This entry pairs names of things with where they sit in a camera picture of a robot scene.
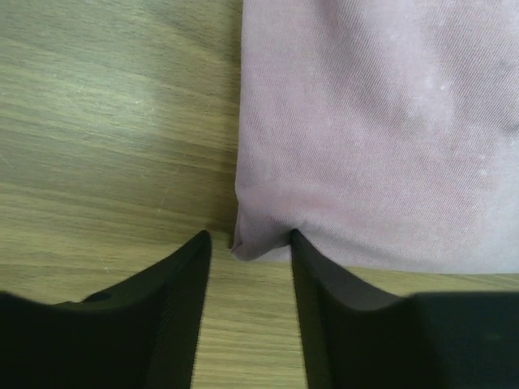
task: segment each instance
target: fabric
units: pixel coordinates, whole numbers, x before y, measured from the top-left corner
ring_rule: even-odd
[[[233,252],[519,272],[519,0],[244,0]]]

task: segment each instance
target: pink fabric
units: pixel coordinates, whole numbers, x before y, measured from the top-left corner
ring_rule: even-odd
[[[234,254],[519,271],[519,0],[244,0]]]

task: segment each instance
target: wooden table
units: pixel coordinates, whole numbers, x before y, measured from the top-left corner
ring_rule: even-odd
[[[214,238],[194,388],[304,388],[288,264],[229,255],[241,1],[3,0],[0,289],[77,301]],[[519,276],[357,269],[394,293]]]

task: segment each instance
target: folded cloth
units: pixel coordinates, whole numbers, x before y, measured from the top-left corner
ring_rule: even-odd
[[[244,0],[233,252],[519,272],[519,0]]]

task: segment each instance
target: brown wooden surface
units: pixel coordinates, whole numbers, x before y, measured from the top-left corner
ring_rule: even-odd
[[[81,297],[209,229],[194,388],[303,388],[288,264],[237,263],[241,1],[0,0],[0,289]],[[395,293],[519,277],[358,270]]]

